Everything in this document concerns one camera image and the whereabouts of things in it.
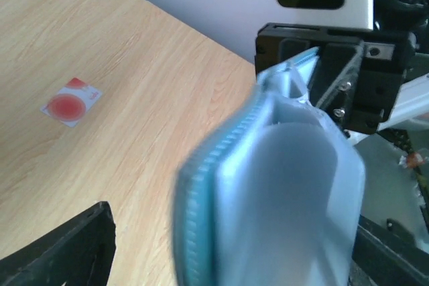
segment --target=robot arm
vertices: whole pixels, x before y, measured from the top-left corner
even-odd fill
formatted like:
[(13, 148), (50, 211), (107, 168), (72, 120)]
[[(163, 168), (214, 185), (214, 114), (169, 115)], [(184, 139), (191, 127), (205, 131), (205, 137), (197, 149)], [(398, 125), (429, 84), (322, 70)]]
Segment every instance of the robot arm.
[[(424, 112), (424, 103), (409, 107), (417, 87), (428, 99), (428, 79), (403, 85), (416, 50), (425, 48), (427, 22), (416, 27), (417, 17), (427, 17), (424, 1), (364, 0), (364, 28), (269, 23), (259, 31), (253, 94), (178, 172), (179, 286), (347, 284), (357, 231), (361, 248), (380, 240), (368, 220), (358, 228), (365, 167), (353, 144)], [(353, 16), (351, 0), (278, 2)], [(396, 19), (404, 8), (417, 20)], [(361, 261), (360, 250), (353, 254)], [(390, 258), (392, 272), (404, 256)], [(427, 271), (413, 274), (401, 271), (403, 285), (426, 285)], [(379, 273), (377, 280), (393, 281)]]

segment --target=light blue object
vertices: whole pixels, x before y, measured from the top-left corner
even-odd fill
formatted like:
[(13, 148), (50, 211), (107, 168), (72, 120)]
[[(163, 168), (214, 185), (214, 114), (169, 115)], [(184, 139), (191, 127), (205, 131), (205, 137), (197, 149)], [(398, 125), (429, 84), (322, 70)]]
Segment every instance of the light blue object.
[(317, 50), (262, 72), (247, 102), (178, 172), (179, 286), (347, 284), (365, 167), (308, 103)]

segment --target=red circular sticker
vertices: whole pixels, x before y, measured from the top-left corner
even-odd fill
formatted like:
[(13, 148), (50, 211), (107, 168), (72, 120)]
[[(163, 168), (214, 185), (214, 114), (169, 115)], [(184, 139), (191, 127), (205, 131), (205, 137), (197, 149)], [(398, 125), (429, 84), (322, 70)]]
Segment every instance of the red circular sticker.
[(80, 89), (86, 86), (86, 83), (79, 80), (78, 78), (73, 78), (70, 82), (67, 83), (67, 88)]
[(48, 103), (48, 111), (55, 119), (70, 122), (84, 116), (86, 106), (83, 100), (72, 94), (59, 94)]

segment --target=wooden table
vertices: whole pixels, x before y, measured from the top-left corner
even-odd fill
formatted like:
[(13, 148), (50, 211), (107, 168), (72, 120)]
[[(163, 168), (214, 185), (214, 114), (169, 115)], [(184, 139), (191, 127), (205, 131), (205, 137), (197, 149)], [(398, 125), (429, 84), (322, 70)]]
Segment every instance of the wooden table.
[[(0, 257), (110, 203), (110, 285), (174, 285), (174, 172), (231, 114), (253, 66), (145, 0), (0, 0)], [(101, 99), (74, 128), (40, 111), (71, 78)]]

